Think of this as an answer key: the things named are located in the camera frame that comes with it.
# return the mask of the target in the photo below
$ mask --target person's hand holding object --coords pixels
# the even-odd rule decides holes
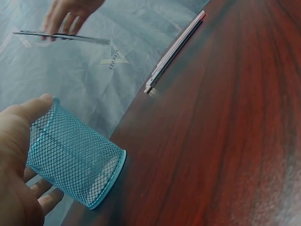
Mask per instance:
[[[54,0],[45,17],[43,30],[49,34],[58,33],[66,18],[62,33],[76,35],[88,17],[103,3],[104,0]]]
[[[55,189],[42,196],[51,184],[41,179],[28,187],[36,173],[25,168],[30,142],[30,126],[48,112],[52,97],[43,95],[0,113],[0,225],[43,225],[44,217],[63,198]]]

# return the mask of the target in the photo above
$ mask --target blue mesh pen holder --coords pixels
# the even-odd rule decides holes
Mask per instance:
[[[32,124],[27,165],[91,210],[110,191],[125,159],[126,151],[63,109],[57,98]]]

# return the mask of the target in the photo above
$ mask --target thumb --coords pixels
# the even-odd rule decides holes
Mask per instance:
[[[44,94],[40,98],[32,99],[21,105],[13,105],[8,107],[2,113],[9,113],[23,118],[30,126],[38,118],[45,115],[52,105],[52,97]]]

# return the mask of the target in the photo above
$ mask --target wood grain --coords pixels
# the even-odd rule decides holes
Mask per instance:
[[[117,184],[63,225],[301,225],[301,1],[205,10],[112,135],[128,151]]]

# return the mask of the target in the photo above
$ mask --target pencil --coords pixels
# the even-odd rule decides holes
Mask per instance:
[[[197,21],[197,23],[194,25],[194,27],[190,30],[190,32],[188,33],[188,35],[185,37],[184,40],[182,40],[182,42],[180,43],[180,45],[177,47],[177,49],[172,53],[172,55],[170,55],[170,57],[166,60],[166,62],[164,63],[164,65],[162,65],[160,67],[160,70],[157,70],[156,73],[153,76],[152,81],[150,82],[150,84],[146,85],[146,89],[145,89],[145,93],[149,93],[150,90],[155,86],[155,84],[157,83],[157,81],[159,80],[159,78],[162,76],[164,70],[170,65],[170,63],[172,62],[172,60],[174,59],[174,57],[177,55],[177,53],[182,49],[182,47],[185,45],[185,43],[187,42],[187,40],[193,35],[193,33],[195,32],[195,30],[200,26],[200,24],[202,23],[202,20]]]
[[[201,11],[199,15],[191,22],[191,24],[186,28],[186,30],[181,34],[178,40],[172,45],[172,47],[166,52],[166,54],[162,57],[162,59],[158,62],[157,67],[151,73],[151,78],[147,81],[146,87],[149,86],[155,77],[158,74],[158,71],[164,67],[164,64],[169,60],[169,58],[173,55],[173,53],[178,49],[184,39],[186,39],[187,35],[191,32],[191,30],[195,27],[195,25],[204,18],[206,15],[205,11]]]

